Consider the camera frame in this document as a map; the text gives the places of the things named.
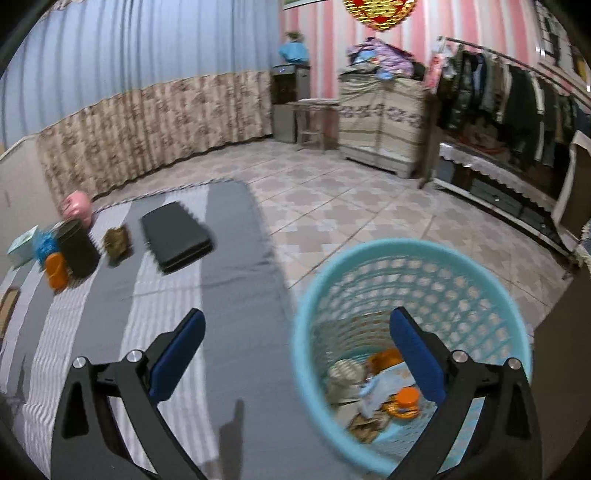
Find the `red and gold ornament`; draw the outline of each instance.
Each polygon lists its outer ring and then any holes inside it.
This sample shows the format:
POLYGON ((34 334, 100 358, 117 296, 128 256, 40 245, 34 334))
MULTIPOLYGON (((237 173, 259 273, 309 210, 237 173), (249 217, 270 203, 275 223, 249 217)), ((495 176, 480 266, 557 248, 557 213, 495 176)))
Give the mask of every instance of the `red and gold ornament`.
POLYGON ((407 18, 417 0, 344 0, 347 11, 369 28, 383 32, 407 18))

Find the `silver bolt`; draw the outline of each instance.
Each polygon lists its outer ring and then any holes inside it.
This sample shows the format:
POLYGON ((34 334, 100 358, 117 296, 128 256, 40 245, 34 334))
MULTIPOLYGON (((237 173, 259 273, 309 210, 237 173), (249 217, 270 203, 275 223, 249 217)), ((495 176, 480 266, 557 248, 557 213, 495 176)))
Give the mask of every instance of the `silver bolt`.
POLYGON ((144 354, 142 353, 141 350, 132 350, 127 354, 127 356, 125 358, 129 362, 134 364, 136 362, 139 362, 143 356, 144 356, 144 354))
POLYGON ((72 366, 74 368, 82 368, 86 365, 86 358, 83 356, 77 356, 74 361, 72 362, 72 366))
POLYGON ((463 364, 463 363, 467 362, 470 357, 468 357, 468 354, 465 351, 456 350, 455 352, 452 353, 452 358, 453 358, 453 361, 455 361, 459 364, 463 364))
POLYGON ((509 367, 513 370, 519 370, 521 368, 521 362, 516 358, 509 358, 509 367))

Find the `laundry basket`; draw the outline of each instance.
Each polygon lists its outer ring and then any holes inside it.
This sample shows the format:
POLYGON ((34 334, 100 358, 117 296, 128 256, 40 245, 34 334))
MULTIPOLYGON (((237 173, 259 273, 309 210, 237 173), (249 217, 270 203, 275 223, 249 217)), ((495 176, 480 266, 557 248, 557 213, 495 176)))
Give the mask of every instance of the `laundry basket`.
MULTIPOLYGON (((389 315, 398 306, 450 351, 461 349, 476 361, 499 365, 519 358, 528 378, 532 368, 517 307, 498 280, 468 257, 410 239, 368 242, 337 256, 314 279, 295 317, 295 381, 313 422, 332 446, 356 466, 384 477, 412 448, 435 404, 422 398, 419 417, 393 419, 373 443, 362 445, 334 421, 324 382, 336 361, 365 359, 394 346, 389 315)), ((442 470, 461 460, 482 403, 472 402, 442 470)))

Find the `clothes rack rod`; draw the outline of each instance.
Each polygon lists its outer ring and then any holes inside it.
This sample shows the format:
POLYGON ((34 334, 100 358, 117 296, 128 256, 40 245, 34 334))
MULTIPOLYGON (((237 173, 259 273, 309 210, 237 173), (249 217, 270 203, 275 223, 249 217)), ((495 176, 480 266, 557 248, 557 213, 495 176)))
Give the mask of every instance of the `clothes rack rod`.
MULTIPOLYGON (((535 67, 532 67, 531 65, 528 65, 527 63, 523 63, 520 60, 517 60, 513 57, 510 57, 509 55, 505 55, 504 53, 501 53, 500 51, 496 51, 493 50, 492 48, 487 48, 487 47, 483 47, 482 45, 478 45, 476 43, 472 43, 472 42, 468 42, 465 40, 460 40, 458 38, 451 38, 451 37, 439 37, 437 39, 438 41, 443 41, 444 43, 447 41, 453 42, 453 43, 460 43, 462 45, 467 45, 468 47, 472 47, 472 48, 477 48, 478 50, 483 50, 483 51, 487 51, 489 53, 492 53, 494 55, 498 55, 499 57, 504 58, 505 60, 509 60, 527 70, 531 70, 532 72, 536 72, 538 75, 546 78, 547 80, 549 80, 550 82, 554 83, 555 85, 558 85, 561 89, 564 90, 564 87, 562 86, 562 84, 556 80, 553 79, 550 75, 548 75, 547 73, 544 73, 538 69, 536 69, 535 67)), ((576 95, 577 100, 579 100, 579 102, 583 103, 585 105, 585 107, 587 107, 588 109, 591 110, 591 101, 589 99, 589 95, 587 93, 585 93, 583 90, 581 90, 580 87, 576 86, 574 83, 572 83, 571 81, 563 78, 563 80, 568 83, 573 89, 578 90, 579 93, 581 93, 583 95, 583 98, 581 98, 579 95, 576 95)))

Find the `black notebook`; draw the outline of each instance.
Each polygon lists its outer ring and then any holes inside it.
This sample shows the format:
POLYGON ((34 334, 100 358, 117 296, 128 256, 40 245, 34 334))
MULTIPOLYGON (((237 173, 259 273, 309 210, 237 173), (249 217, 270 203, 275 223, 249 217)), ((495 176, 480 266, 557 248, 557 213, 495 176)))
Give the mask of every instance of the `black notebook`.
POLYGON ((146 241, 160 269, 169 273, 198 260, 213 250, 207 229, 180 202, 146 213, 142 219, 146 241))

